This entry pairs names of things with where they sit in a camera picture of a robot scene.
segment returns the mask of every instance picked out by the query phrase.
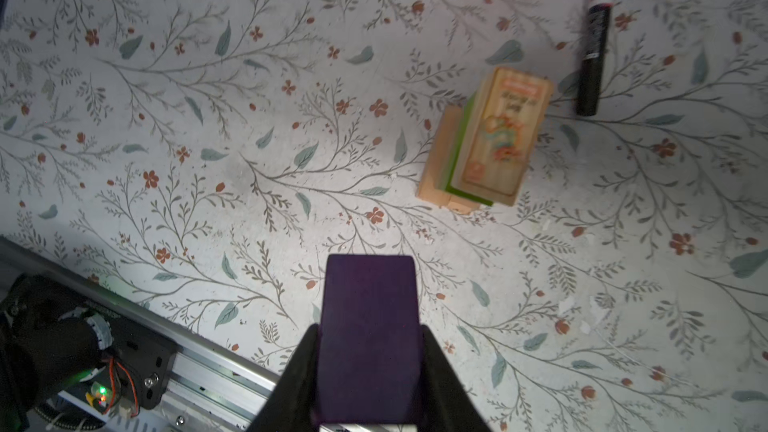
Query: colorful illustration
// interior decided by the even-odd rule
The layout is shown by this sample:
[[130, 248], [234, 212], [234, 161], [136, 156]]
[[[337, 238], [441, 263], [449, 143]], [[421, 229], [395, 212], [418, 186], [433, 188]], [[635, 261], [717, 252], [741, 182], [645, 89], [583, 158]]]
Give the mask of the colorful illustration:
[[524, 151], [515, 148], [523, 127], [522, 122], [506, 114], [487, 117], [483, 120], [483, 138], [490, 141], [495, 161], [509, 162], [524, 154]]

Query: purple block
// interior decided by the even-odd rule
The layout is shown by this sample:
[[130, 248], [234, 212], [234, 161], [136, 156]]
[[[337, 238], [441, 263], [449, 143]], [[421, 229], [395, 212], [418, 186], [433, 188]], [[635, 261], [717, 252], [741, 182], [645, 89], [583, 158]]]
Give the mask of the purple block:
[[413, 259], [329, 255], [317, 363], [320, 422], [415, 423], [421, 362]]

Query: screw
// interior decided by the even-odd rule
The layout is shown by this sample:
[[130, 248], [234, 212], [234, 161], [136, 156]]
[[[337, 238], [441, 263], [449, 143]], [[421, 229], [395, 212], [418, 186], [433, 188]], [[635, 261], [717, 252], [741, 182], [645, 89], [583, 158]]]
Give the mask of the screw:
[[144, 380], [144, 386], [147, 389], [151, 389], [158, 383], [159, 377], [157, 374], [152, 374]]

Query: green block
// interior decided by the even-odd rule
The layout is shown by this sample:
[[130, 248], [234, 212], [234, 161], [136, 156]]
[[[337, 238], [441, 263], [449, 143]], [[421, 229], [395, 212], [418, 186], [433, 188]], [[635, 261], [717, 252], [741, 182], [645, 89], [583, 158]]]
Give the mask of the green block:
[[474, 105], [475, 94], [472, 94], [472, 96], [469, 97], [469, 100], [467, 100], [467, 104], [464, 106], [464, 117], [462, 117], [462, 123], [458, 126], [458, 131], [456, 132], [456, 140], [453, 143], [453, 149], [451, 150], [451, 155], [448, 158], [450, 168], [448, 169], [448, 173], [443, 174], [443, 177], [441, 177], [441, 181], [439, 184], [437, 184], [437, 188], [445, 190], [447, 193], [453, 194], [457, 197], [468, 198], [469, 200], [477, 202], [478, 204], [492, 206], [493, 202], [487, 200], [486, 198], [474, 196], [473, 194], [466, 193], [463, 190], [459, 190], [451, 186], [453, 173], [456, 170], [456, 163], [458, 162], [458, 153], [462, 149], [462, 142], [464, 142], [464, 135], [466, 134], [467, 126], [469, 125], [469, 117], [472, 114], [472, 108]]

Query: floral pattern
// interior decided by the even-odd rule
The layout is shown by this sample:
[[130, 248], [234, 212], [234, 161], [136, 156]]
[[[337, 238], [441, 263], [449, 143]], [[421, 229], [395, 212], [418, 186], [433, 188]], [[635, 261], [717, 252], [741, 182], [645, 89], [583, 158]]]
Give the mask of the floral pattern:
[[[590, 118], [584, 13], [8, 0], [2, 233], [277, 372], [328, 254], [407, 254], [494, 430], [759, 430], [765, 1], [615, 0]], [[457, 216], [416, 188], [442, 111], [494, 65], [556, 91], [517, 204]]]

